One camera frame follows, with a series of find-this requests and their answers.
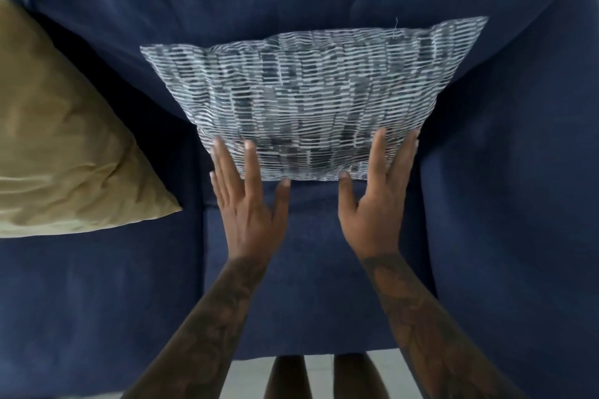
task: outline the pillow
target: pillow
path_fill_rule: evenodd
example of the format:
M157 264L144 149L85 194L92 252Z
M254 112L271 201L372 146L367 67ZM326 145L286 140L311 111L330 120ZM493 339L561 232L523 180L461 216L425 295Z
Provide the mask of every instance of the pillow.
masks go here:
M387 128L391 153L420 127L486 21L290 32L141 52L202 143L221 136L242 172L243 140L251 139L264 180L336 180L341 170L364 179L374 132Z
M0 237L180 209L101 95L26 11L0 0Z

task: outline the yellow pillow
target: yellow pillow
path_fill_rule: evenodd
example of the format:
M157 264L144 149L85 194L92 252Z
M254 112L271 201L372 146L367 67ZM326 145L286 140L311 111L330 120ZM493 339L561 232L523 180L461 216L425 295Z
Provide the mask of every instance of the yellow pillow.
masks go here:
M0 237L179 210L102 96L26 11L0 0Z

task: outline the tattooed arm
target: tattooed arm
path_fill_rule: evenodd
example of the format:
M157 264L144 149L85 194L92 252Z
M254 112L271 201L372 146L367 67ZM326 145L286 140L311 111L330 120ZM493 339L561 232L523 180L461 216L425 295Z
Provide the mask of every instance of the tattooed arm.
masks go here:
M366 193L357 203L352 180L339 180L343 234L378 293L391 330L427 399L525 399L466 337L398 251L406 186L418 146L406 136L387 171L385 131L374 137Z
M279 184L271 211L262 200L260 166L252 142L246 142L245 180L218 138L212 158L210 179L225 226L229 260L123 399L216 399L221 395L251 297L285 236L289 180Z

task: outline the blue sofa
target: blue sofa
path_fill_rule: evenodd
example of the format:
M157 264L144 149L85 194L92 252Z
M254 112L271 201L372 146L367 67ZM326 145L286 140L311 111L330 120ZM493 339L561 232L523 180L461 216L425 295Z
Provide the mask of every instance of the blue sofa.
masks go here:
M14 1L112 105L183 212L0 240L0 398L123 390L225 262L209 156L141 45L477 15L489 23L422 131L400 248L532 398L599 397L598 0ZM336 198L334 183L293 185L237 359L395 346Z

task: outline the floor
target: floor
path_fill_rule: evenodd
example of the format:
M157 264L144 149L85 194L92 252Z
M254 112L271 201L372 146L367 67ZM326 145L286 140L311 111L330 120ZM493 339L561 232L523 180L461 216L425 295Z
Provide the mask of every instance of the floor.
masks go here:
M399 350L377 350L369 353L387 386L391 399L422 398ZM262 399L273 362L274 358L234 361L231 364L221 397L228 399L242 397L244 399ZM312 396L315 399L333 399L333 371L331 370L333 356L311 355L305 358L305 362L308 368ZM93 397L93 399L119 398L120 393Z

